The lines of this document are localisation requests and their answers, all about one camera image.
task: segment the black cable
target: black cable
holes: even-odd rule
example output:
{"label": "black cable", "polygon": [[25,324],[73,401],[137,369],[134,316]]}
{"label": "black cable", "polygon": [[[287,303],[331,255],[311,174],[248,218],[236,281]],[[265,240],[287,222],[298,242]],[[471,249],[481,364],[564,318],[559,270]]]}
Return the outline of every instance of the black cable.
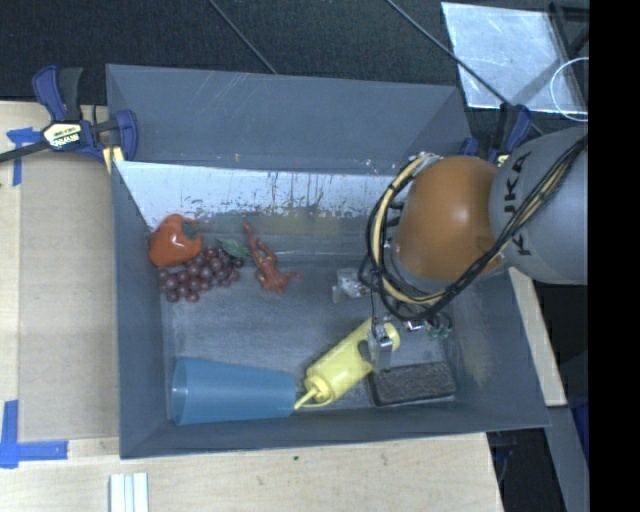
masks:
{"label": "black cable", "polygon": [[274,69],[274,67],[271,64],[269,64],[269,61],[265,59],[264,56],[258,51],[258,49],[251,44],[251,42],[244,36],[242,32],[240,32],[240,29],[236,27],[233,21],[231,21],[231,19],[224,13],[224,11],[220,9],[220,7],[218,7],[218,4],[216,4],[213,0],[209,0],[209,3],[213,6],[216,12],[222,17],[222,19],[227,23],[227,25],[231,27],[231,30],[233,30],[236,33],[236,35],[240,39],[242,39],[242,42],[249,47],[249,49],[254,53],[254,55],[260,59],[260,62],[262,62],[269,69],[269,71],[271,71],[274,75],[277,75],[278,72]]}
{"label": "black cable", "polygon": [[[447,48],[444,44],[442,44],[440,41],[438,41],[432,34],[427,32],[426,29],[424,29],[416,20],[414,20],[411,16],[409,16],[409,14],[407,14],[406,11],[401,9],[400,6],[398,6],[392,0],[385,0],[385,2],[387,2],[393,9],[395,9],[396,12],[398,14],[400,14],[400,16],[402,16],[405,20],[407,20],[416,30],[418,30],[418,32],[420,32],[423,36],[425,36],[427,39],[429,39],[429,41],[431,41],[433,44],[435,44],[440,50],[442,50],[449,57],[451,57],[454,61],[456,61],[460,65],[460,67],[464,68],[467,73],[469,73],[471,76],[473,76],[473,78],[475,78],[484,87],[486,87],[487,90],[491,94],[493,94],[496,98],[498,98],[503,103],[506,103],[507,105],[513,106],[513,104],[507,98],[505,98],[498,90],[496,90],[494,87],[492,87],[491,84],[489,84],[484,78],[482,78],[473,69],[471,69],[469,66],[467,66],[462,60],[460,60],[455,55],[455,53],[450,51],[449,48]],[[538,128],[535,124],[531,123],[531,128],[533,128],[533,130],[538,135],[544,135],[544,132],[540,128]]]}

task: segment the metal bracket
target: metal bracket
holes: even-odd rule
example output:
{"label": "metal bracket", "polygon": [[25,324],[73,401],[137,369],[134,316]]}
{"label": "metal bracket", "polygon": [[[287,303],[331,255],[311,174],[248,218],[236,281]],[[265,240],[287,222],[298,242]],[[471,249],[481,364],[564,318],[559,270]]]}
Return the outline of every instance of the metal bracket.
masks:
{"label": "metal bracket", "polygon": [[371,294],[371,290],[358,279],[355,268],[341,268],[337,272],[338,281],[331,287],[331,299],[338,304],[347,299],[359,299]]}
{"label": "metal bracket", "polygon": [[409,332],[424,331],[429,339],[444,341],[453,331],[453,320],[446,313],[439,312],[431,321],[414,322],[409,320],[404,322],[404,326]]}
{"label": "metal bracket", "polygon": [[373,328],[369,330],[366,344],[364,342],[360,343],[358,350],[362,359],[373,366],[374,372],[391,368],[393,340],[387,336],[387,331],[383,324],[373,324]]}

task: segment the cardboard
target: cardboard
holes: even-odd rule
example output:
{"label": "cardboard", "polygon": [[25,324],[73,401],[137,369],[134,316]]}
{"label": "cardboard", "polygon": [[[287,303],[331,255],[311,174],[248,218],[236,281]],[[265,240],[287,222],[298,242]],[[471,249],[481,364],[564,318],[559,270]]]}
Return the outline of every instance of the cardboard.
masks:
{"label": "cardboard", "polygon": [[[35,103],[0,109],[3,134],[49,123],[46,109]],[[14,259],[3,259],[5,265],[17,261],[19,247],[19,364],[3,372],[18,384],[19,397],[7,399],[20,401],[19,440],[117,435],[109,176],[98,162],[73,154],[44,151],[22,164],[19,187],[2,183],[20,195],[20,220],[16,215],[11,226],[20,244],[5,238]],[[3,175],[12,169],[12,162],[3,164]],[[17,284],[17,273],[11,275]],[[11,361],[10,353],[2,360]]]}

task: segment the yellow bottle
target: yellow bottle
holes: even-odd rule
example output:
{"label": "yellow bottle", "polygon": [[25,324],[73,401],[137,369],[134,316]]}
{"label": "yellow bottle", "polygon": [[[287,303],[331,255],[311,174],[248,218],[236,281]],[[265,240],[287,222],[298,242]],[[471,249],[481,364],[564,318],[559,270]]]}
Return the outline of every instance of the yellow bottle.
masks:
{"label": "yellow bottle", "polygon": [[[400,346],[400,334],[390,323],[385,323],[384,328],[393,342],[392,350],[396,350]],[[329,405],[373,370],[371,363],[362,359],[358,350],[360,342],[367,340],[370,329],[371,318],[307,368],[304,380],[307,393],[296,402],[294,409],[299,409],[312,398],[319,403],[307,407]]]}

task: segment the blue plastic cup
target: blue plastic cup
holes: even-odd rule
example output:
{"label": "blue plastic cup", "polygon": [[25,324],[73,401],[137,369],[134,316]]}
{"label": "blue plastic cup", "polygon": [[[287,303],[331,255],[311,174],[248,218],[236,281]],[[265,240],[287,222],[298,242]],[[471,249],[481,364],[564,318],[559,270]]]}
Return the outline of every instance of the blue plastic cup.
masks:
{"label": "blue plastic cup", "polygon": [[176,425],[289,416],[296,385],[283,372],[180,357],[171,388]]}

